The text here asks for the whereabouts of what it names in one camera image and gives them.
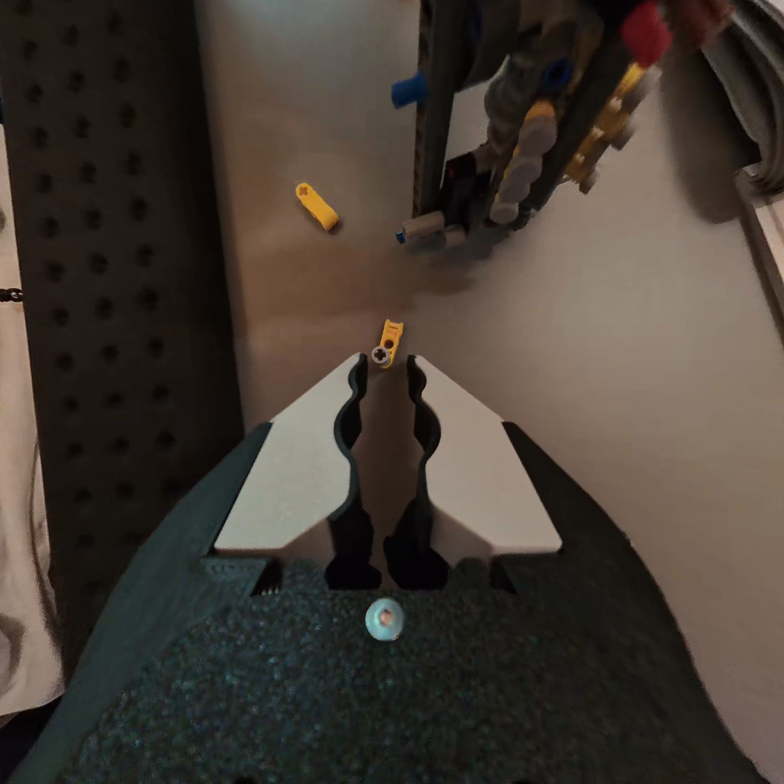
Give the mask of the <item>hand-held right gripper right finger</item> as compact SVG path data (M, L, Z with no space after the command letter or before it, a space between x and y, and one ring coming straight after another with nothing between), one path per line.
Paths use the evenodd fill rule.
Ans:
M423 356L407 359L418 469L416 541L449 565L556 554L558 534L501 416Z

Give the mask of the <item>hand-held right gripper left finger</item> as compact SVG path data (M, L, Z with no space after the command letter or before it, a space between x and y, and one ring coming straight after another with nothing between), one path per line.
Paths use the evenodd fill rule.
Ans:
M352 354L269 421L213 549L273 559L333 559L339 517L361 497L353 448L368 359Z

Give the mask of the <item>yellow lego connector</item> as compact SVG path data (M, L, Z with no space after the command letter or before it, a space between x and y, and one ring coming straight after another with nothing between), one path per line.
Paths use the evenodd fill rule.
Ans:
M336 228L339 223L338 213L309 183L302 182L296 186L296 197L325 231L330 232Z
M381 367L382 369L390 368L393 365L397 354L397 349L399 348L401 338L403 336L403 332L404 324L402 322L392 321L391 319L385 320L381 337L377 346L382 345L390 348L393 355L393 360L388 367Z

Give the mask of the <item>lego car chassis model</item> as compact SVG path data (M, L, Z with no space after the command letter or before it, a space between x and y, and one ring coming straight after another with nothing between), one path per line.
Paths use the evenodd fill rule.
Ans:
M622 149L657 66L681 34L701 46L731 2L422 1L417 71L391 87L416 107L412 217L401 245L453 247L519 230L563 181L588 193Z

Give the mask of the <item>lego instruction booklet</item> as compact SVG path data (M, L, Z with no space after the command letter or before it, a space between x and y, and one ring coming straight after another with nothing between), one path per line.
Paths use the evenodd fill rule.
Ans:
M734 182L742 226L771 317L783 337L783 17L782 2L732 2L730 24L702 52L724 87L759 161Z

